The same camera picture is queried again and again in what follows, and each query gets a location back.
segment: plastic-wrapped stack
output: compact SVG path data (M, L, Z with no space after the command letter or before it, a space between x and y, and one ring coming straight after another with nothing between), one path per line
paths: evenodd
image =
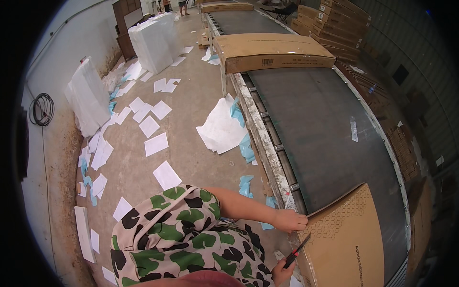
M154 75L169 67L183 53L184 46L172 13L149 18L129 28L128 33L140 65Z
M93 136L110 119L107 108L110 95L104 90L91 57L80 64L64 93L75 112L75 124L83 137Z

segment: metal wall panel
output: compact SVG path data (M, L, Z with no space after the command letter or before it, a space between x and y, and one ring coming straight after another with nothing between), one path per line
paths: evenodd
M386 71L393 75L402 64L409 72L402 91L414 86L429 101L425 134L434 157L453 161L459 154L458 71L431 17L413 0L352 2L372 16L366 40L390 54Z

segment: water bottle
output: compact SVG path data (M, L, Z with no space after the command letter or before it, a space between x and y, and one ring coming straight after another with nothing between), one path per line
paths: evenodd
M369 90L368 90L368 93L371 94L373 93L373 91L375 90L376 88L376 84L373 85L373 87L371 87Z

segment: green and black leaf print shirt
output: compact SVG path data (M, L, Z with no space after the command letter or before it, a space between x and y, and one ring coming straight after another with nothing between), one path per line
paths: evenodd
M221 220L218 199L196 186L168 189L129 211L113 228L111 255L119 286L199 270L248 287L274 285L258 235Z

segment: standing person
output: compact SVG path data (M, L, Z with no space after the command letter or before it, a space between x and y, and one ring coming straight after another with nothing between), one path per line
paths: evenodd
M186 12L186 1L183 0L182 2L179 2L179 7L180 7L180 16L183 16L182 14L182 9L183 7L185 7L185 15L189 15L187 12Z
M111 256L119 286L266 287L289 280L285 258L270 271L260 237L220 216L304 230L308 218L224 188L179 185L131 209L113 228Z
M170 3L171 1L170 0L163 0L163 4L164 4L164 10L166 10L166 12L170 12Z

